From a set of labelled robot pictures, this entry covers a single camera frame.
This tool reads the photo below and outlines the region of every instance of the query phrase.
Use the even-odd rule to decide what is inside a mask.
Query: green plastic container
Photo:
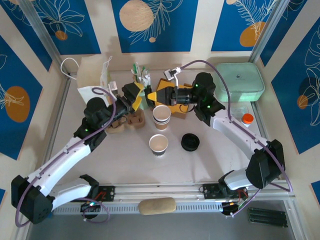
[[[265,84],[257,66],[251,62],[219,63],[216,66],[230,92],[231,102],[255,102],[265,91]],[[228,95],[220,77],[215,72],[215,95],[220,102],[227,102]]]

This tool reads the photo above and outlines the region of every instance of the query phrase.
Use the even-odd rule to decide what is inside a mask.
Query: small bottle
[[[246,127],[249,127],[250,124],[253,123],[254,119],[255,119],[254,116],[252,116],[250,113],[246,113],[242,116],[241,120],[243,125],[245,125]]]

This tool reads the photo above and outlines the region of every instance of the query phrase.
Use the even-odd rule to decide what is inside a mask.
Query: black cup lid
[[[189,152],[193,152],[197,150],[199,144],[200,144],[199,138],[192,133],[187,133],[183,135],[181,140],[181,146],[183,147],[184,150]]]

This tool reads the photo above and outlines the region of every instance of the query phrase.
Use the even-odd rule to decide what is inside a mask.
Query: white table surface
[[[180,83],[192,83],[199,70],[185,70],[178,75]],[[132,82],[128,72],[112,72],[118,89]],[[152,71],[152,87],[156,88],[162,71]],[[233,103],[232,108],[247,107],[253,114],[250,102]],[[64,105],[52,156],[73,137],[81,125],[86,104],[78,93],[77,83],[72,80]],[[89,156],[76,164],[60,181],[69,182],[80,175],[88,174],[100,184],[147,184],[186,183],[217,181],[222,175],[246,167],[249,160],[242,151],[222,133],[199,121],[194,112],[186,119],[171,117],[167,129],[157,130],[152,120],[152,111],[145,110],[146,124],[143,128],[122,133],[108,134],[100,146]],[[259,133],[257,123],[249,127]],[[181,147],[181,138],[193,133],[200,139],[194,152]],[[169,140],[166,153],[156,157],[149,149],[149,139],[154,134],[163,134]]]

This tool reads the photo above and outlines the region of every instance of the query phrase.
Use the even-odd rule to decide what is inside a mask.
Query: yellow block
[[[156,90],[159,91],[160,89],[164,89],[164,88],[166,88],[166,87],[174,87],[174,86],[175,86],[175,84],[174,84],[173,82],[167,81],[167,80],[165,80],[165,79],[160,79],[159,84],[158,84],[158,87],[157,87]],[[183,88],[190,89],[191,87],[189,87],[189,86],[184,86],[184,85],[179,85],[179,88],[182,88],[182,89],[183,89]],[[155,105],[156,105],[156,106],[159,106],[159,105],[163,105],[163,104],[156,101],[156,102],[155,102]],[[188,111],[188,106],[183,105],[183,104],[177,104],[177,105],[175,105],[175,106],[168,106],[168,107],[170,108],[172,114],[174,114],[174,113],[186,114],[185,112]]]

